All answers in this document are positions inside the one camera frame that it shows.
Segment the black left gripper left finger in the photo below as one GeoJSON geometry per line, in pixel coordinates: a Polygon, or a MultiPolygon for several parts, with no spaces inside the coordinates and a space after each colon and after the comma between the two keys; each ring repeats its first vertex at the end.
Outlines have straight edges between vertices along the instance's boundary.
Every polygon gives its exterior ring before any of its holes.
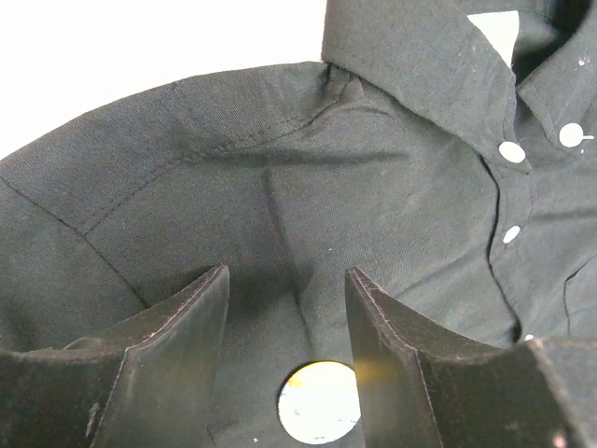
{"type": "Polygon", "coordinates": [[[199,447],[226,323],[217,266],[153,307],[62,349],[1,355],[5,447],[199,447]]]}

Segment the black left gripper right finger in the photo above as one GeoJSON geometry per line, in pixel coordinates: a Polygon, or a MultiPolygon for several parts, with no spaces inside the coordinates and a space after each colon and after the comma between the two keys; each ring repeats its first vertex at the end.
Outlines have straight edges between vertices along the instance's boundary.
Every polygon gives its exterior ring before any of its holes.
{"type": "Polygon", "coordinates": [[[369,447],[592,447],[596,343],[468,339],[345,274],[345,306],[369,447]]]}

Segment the round blue gold brooch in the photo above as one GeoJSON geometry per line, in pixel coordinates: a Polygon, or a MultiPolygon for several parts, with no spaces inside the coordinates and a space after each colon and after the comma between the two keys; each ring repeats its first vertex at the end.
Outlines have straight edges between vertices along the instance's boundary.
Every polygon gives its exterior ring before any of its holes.
{"type": "Polygon", "coordinates": [[[354,370],[337,361],[307,364],[285,381],[278,417],[294,440],[321,445],[347,435],[361,417],[354,370]]]}

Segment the black button-up shirt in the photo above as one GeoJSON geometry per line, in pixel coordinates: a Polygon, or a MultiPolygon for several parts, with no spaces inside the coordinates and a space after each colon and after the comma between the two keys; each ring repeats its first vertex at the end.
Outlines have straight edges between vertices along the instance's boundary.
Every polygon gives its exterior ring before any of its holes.
{"type": "Polygon", "coordinates": [[[307,364],[354,370],[352,268],[479,343],[596,342],[595,3],[331,1],[318,63],[182,79],[1,163],[1,355],[217,266],[199,447],[299,446],[278,397],[307,364]]]}

